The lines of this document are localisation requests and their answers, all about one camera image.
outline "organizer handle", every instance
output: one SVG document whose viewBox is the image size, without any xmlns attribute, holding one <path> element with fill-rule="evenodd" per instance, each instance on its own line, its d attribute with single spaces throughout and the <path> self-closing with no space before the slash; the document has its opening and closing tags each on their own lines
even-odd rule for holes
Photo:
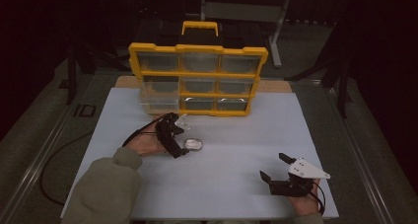
<svg viewBox="0 0 418 224">
<path fill-rule="evenodd" d="M 197 22 L 197 21 L 184 21 L 181 34 L 184 35 L 185 29 L 213 29 L 215 30 L 216 37 L 218 36 L 218 24 L 216 22 Z"/>
</svg>

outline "sleeve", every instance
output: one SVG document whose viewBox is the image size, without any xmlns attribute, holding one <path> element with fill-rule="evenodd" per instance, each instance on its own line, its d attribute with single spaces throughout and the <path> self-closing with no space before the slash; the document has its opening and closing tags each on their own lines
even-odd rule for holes
<svg viewBox="0 0 418 224">
<path fill-rule="evenodd" d="M 323 219 L 320 213 L 298 216 L 293 219 L 295 224 L 323 224 Z"/>
<path fill-rule="evenodd" d="M 125 147 L 112 158 L 93 162 L 75 185 L 62 223 L 129 223 L 141 184 L 136 172 L 141 164 L 141 157 Z"/>
</svg>

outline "white table surface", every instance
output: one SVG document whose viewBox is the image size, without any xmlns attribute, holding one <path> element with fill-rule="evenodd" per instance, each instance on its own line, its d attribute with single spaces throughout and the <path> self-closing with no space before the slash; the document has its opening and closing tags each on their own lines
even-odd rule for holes
<svg viewBox="0 0 418 224">
<path fill-rule="evenodd" d="M 110 91 L 74 184 L 94 160 L 111 157 L 152 119 L 137 96 L 138 89 Z M 169 154 L 145 157 L 138 169 L 143 184 L 133 219 L 272 220 L 295 215 L 285 197 L 270 195 L 259 175 L 263 171 L 273 180 L 289 178 L 289 165 L 278 153 L 321 167 L 295 94 L 257 93 L 249 116 L 189 115 L 187 120 L 191 130 L 175 140 L 182 144 L 186 138 L 199 138 L 203 149 L 177 159 Z M 321 180 L 320 186 L 326 198 L 323 216 L 338 217 L 327 181 Z"/>
</svg>

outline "small white object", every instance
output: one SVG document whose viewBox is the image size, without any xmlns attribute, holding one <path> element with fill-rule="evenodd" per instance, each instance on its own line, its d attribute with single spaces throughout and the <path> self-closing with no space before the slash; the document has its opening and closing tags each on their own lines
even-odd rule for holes
<svg viewBox="0 0 418 224">
<path fill-rule="evenodd" d="M 294 162 L 290 168 L 289 173 L 300 178 L 308 179 L 330 179 L 331 175 L 324 172 L 323 170 L 317 168 L 311 163 L 305 161 L 305 159 L 300 158 Z"/>
<path fill-rule="evenodd" d="M 179 118 L 178 118 L 178 120 L 176 120 L 175 121 L 175 125 L 177 126 L 177 127 L 180 127 L 180 128 L 182 128 L 182 129 L 184 129 L 184 130 L 190 130 L 190 126 L 188 126 L 188 124 L 187 124 L 187 119 L 186 119 L 186 117 L 187 117 L 187 114 L 185 113 L 185 114 L 182 114 Z"/>
<path fill-rule="evenodd" d="M 203 147 L 203 142 L 197 138 L 187 138 L 184 141 L 184 147 L 189 151 L 200 151 Z"/>
</svg>

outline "human hand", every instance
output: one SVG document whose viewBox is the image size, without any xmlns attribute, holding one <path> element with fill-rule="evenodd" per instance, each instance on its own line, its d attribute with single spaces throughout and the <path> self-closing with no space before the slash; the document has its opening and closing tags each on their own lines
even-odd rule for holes
<svg viewBox="0 0 418 224">
<path fill-rule="evenodd" d="M 130 140 L 125 147 L 137 152 L 141 157 L 166 152 L 166 148 L 157 138 L 156 122 L 146 127 L 140 134 Z"/>
<path fill-rule="evenodd" d="M 319 179 L 313 180 L 317 186 L 319 185 Z M 317 196 L 317 186 L 313 185 L 312 193 Z M 287 196 L 288 200 L 292 204 L 298 216 L 310 215 L 318 213 L 317 200 L 310 194 L 303 197 L 291 197 Z"/>
</svg>

